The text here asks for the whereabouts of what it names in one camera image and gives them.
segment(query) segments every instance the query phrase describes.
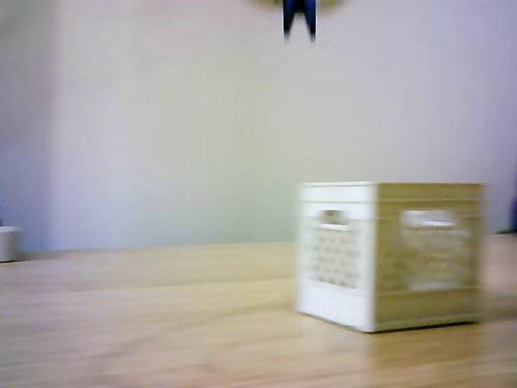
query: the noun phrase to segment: dark blue object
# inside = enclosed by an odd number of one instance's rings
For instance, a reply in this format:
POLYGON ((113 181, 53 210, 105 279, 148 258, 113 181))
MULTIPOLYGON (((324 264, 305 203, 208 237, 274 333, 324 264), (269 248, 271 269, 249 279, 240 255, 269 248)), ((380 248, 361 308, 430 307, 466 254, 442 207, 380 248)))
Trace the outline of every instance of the dark blue object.
POLYGON ((514 200, 514 203, 511 206, 510 231, 511 233, 517 233, 517 198, 514 200))
POLYGON ((316 40, 316 0, 284 0, 284 37, 291 34, 296 15, 302 14, 309 28, 310 39, 316 40))

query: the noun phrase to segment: crate handle hole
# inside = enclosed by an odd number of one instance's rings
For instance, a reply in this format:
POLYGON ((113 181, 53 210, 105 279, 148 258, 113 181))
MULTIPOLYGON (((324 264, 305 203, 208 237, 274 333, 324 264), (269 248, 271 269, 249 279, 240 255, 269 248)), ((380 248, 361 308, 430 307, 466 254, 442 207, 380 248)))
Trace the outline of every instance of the crate handle hole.
POLYGON ((347 230, 350 227, 350 220, 342 210, 322 210, 319 221, 320 227, 323 229, 347 230))
POLYGON ((456 215, 451 210, 405 210, 402 225, 409 228, 456 228, 456 215))

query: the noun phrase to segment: small white object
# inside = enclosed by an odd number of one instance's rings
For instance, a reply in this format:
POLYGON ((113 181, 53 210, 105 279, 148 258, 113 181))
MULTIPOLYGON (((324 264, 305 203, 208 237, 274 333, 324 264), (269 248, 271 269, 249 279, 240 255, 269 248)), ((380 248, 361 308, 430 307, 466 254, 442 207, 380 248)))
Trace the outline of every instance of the small white object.
POLYGON ((482 191, 303 184, 296 310, 366 332, 477 321, 482 191))
POLYGON ((0 263, 16 260, 20 230, 12 226, 0 226, 0 263))

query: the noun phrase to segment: wooden table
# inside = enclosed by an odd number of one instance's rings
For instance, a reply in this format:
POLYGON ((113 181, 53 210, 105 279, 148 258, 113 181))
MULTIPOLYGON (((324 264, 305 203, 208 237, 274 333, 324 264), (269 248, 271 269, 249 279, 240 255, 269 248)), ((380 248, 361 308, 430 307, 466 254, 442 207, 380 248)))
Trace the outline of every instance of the wooden table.
POLYGON ((0 387, 516 387, 517 240, 486 323, 365 335, 292 311, 285 245, 77 251, 0 265, 0 387))

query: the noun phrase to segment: white crate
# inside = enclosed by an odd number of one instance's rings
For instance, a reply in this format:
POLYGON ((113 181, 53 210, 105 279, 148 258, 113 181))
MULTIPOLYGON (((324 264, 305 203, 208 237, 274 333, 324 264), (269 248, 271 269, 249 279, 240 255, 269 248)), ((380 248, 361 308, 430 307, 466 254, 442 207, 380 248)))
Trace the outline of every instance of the white crate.
POLYGON ((303 184, 296 310, 366 332, 476 322, 482 189, 303 184))

